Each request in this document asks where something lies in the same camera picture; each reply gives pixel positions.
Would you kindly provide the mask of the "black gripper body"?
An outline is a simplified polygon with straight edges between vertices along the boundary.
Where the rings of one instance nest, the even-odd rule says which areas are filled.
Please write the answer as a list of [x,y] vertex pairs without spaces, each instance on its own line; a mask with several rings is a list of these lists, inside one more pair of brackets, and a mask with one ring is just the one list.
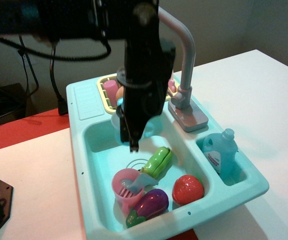
[[124,86],[124,102],[117,115],[124,117],[129,136],[141,138],[148,120],[161,114],[176,48],[159,36],[158,1],[124,0],[121,11],[125,57],[117,79]]

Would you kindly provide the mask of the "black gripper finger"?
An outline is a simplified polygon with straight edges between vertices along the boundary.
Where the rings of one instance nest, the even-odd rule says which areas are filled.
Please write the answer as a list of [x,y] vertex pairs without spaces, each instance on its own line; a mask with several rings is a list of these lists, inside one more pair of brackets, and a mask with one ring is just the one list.
[[130,136],[129,137],[129,148],[130,152],[137,153],[139,151],[139,136]]
[[129,145],[129,133],[124,117],[119,119],[120,124],[120,141],[123,145]]

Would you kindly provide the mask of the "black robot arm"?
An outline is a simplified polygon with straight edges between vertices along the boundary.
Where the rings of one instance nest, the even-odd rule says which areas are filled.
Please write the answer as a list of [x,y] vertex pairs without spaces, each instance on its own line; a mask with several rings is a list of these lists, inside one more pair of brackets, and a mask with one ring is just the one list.
[[[90,62],[108,57],[109,42],[125,41],[124,67],[118,82],[124,88],[117,109],[120,139],[139,150],[147,122],[161,114],[176,55],[171,41],[159,36],[156,0],[0,0],[0,43],[40,58]],[[56,56],[23,47],[6,35],[32,35],[52,45],[61,40],[92,39],[106,51],[94,56]]]

